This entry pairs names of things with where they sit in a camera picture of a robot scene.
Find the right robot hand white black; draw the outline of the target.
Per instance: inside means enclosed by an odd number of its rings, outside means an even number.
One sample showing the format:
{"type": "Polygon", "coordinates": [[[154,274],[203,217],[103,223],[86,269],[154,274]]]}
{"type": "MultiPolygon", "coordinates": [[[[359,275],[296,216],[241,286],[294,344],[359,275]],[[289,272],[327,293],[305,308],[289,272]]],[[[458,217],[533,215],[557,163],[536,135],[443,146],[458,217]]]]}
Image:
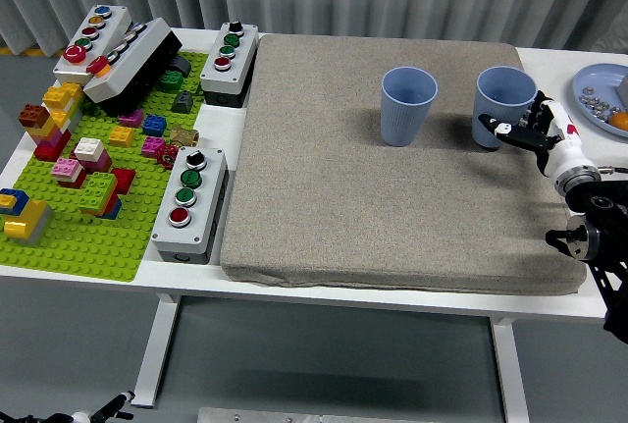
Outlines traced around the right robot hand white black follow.
{"type": "Polygon", "coordinates": [[[562,196],[576,185],[601,179],[599,169],[585,156],[582,139],[566,110],[542,91],[516,123],[486,113],[478,116],[478,122],[497,140],[533,152],[539,171],[562,196]]]}

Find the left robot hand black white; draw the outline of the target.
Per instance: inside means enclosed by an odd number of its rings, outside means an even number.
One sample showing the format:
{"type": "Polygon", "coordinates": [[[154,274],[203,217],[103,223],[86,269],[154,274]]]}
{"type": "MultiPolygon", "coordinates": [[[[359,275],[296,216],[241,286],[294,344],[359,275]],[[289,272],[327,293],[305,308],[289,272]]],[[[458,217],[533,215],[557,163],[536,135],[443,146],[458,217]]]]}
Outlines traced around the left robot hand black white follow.
{"type": "Polygon", "coordinates": [[[123,392],[116,395],[105,405],[94,412],[77,411],[73,414],[53,413],[46,418],[35,417],[31,414],[24,417],[12,417],[4,412],[1,413],[1,421],[6,423],[31,423],[31,422],[60,422],[60,423],[103,423],[108,422],[112,418],[118,418],[126,421],[133,420],[133,414],[123,411],[127,403],[132,402],[135,394],[131,391],[123,392]]]}

